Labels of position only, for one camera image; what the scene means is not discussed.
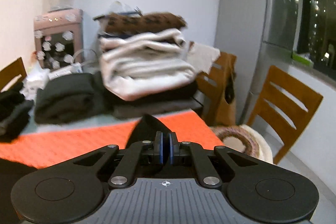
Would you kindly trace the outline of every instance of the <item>chair backrest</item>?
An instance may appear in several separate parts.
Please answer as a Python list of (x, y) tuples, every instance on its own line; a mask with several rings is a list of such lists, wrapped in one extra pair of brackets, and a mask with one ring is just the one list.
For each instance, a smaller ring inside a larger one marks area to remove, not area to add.
[[(290, 99), (289, 96), (285, 95), (285, 92), (282, 92), (282, 90), (285, 90), (299, 100), (305, 109)], [(301, 83), (298, 79), (275, 66), (269, 68), (262, 91), (247, 125), (251, 127), (258, 115), (264, 119), (281, 138), (283, 147), (275, 155), (273, 160), (274, 164), (277, 164), (286, 155), (305, 130), (322, 99), (322, 95)], [(294, 126), (284, 118), (284, 115), (276, 110), (277, 108), (292, 121)]]
[(27, 76), (21, 57), (0, 71), (0, 91), (16, 76), (20, 76), (17, 82), (21, 82)]
[(202, 114), (202, 119), (208, 126), (212, 126), (216, 119), (217, 109), (226, 86), (226, 82), (231, 75), (228, 70), (234, 68), (236, 56), (221, 52), (219, 58), (211, 67), (210, 73), (201, 72), (198, 74), (196, 81), (199, 91), (210, 99), (209, 110)]

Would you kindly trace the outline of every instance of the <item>gray refrigerator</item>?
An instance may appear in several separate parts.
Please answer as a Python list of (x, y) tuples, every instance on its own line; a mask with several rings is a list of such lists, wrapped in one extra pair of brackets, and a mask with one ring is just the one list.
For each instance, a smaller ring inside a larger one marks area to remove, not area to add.
[(237, 122), (249, 117), (268, 69), (288, 71), (299, 0), (220, 0), (215, 47), (237, 56)]

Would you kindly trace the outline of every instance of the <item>silver screw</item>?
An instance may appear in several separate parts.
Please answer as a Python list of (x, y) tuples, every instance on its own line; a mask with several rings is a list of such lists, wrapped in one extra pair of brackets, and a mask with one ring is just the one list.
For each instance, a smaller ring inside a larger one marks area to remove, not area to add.
[(122, 185), (127, 182), (127, 178), (123, 176), (116, 176), (116, 177), (111, 178), (111, 182), (116, 185)]
[(206, 177), (203, 181), (204, 181), (205, 184), (208, 184), (208, 185), (216, 185), (216, 184), (219, 183), (219, 178)]

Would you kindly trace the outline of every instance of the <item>floor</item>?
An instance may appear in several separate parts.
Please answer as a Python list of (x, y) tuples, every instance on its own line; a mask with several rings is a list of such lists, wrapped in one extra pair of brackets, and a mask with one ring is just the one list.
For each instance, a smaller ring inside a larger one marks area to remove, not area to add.
[[(262, 135), (270, 145), (273, 154), (275, 154), (279, 150), (281, 144), (269, 133)], [(280, 161), (278, 166), (309, 178), (319, 190), (320, 201), (310, 221), (313, 224), (335, 224), (336, 195), (318, 178), (318, 176), (291, 152)]]

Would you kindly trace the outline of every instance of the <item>orange tablecloth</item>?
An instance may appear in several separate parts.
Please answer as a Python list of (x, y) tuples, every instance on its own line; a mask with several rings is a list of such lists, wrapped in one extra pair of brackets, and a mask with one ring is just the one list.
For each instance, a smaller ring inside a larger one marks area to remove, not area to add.
[[(222, 145), (193, 111), (167, 115), (159, 120), (176, 132), (179, 142), (196, 142), (204, 149)], [(117, 144), (123, 149), (136, 123), (20, 136), (11, 144), (0, 144), (0, 158), (44, 168), (109, 144)]]

